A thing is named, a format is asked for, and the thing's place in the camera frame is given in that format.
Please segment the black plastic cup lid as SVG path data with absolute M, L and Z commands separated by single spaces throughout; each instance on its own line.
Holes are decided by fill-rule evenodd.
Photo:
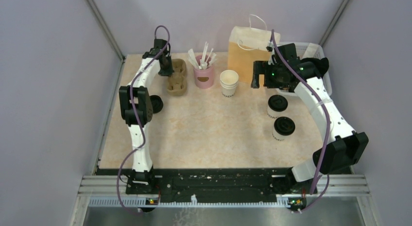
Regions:
M 282 112 L 287 109 L 288 101 L 282 95 L 272 95 L 268 99 L 268 107 L 275 112 Z

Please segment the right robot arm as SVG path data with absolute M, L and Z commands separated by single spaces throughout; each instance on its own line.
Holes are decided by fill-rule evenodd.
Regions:
M 300 59 L 294 43 L 275 47 L 270 42 L 267 51 L 272 53 L 268 61 L 253 64 L 251 87 L 259 88 L 262 75 L 265 87 L 295 93 L 306 105 L 323 139 L 321 149 L 289 170 L 285 187 L 298 193 L 305 181 L 357 164 L 369 138 L 365 132 L 356 132 L 327 93 L 323 82 L 329 69 L 326 57 Z

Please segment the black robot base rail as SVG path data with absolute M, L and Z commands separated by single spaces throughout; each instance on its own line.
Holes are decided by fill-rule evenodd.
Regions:
M 309 193 L 312 180 L 297 182 L 291 168 L 151 169 L 128 173 L 126 194 L 153 194 L 162 203 L 274 203 L 281 194 Z

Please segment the white paper coffee cup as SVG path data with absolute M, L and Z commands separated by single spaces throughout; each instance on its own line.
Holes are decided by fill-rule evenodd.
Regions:
M 284 115 L 285 111 L 275 111 L 272 110 L 270 107 L 267 108 L 267 115 L 272 118 L 272 119 L 277 119 L 279 117 L 282 117 Z

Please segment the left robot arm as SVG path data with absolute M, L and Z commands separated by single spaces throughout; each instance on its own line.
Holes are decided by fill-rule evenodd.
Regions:
M 132 151 L 126 156 L 133 158 L 129 184 L 137 184 L 146 194 L 153 192 L 156 186 L 146 135 L 149 122 L 155 113 L 148 87 L 157 75 L 171 76 L 172 73 L 170 43 L 156 38 L 154 47 L 143 55 L 141 66 L 131 82 L 119 88 L 121 117 L 132 140 Z

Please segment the brown paper takeout bag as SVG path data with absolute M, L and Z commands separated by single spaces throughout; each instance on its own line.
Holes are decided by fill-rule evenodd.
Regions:
M 249 15 L 249 26 L 235 26 L 228 43 L 227 68 L 239 75 L 239 81 L 251 83 L 255 61 L 268 61 L 272 53 L 266 47 L 272 32 L 266 22 L 257 15 Z

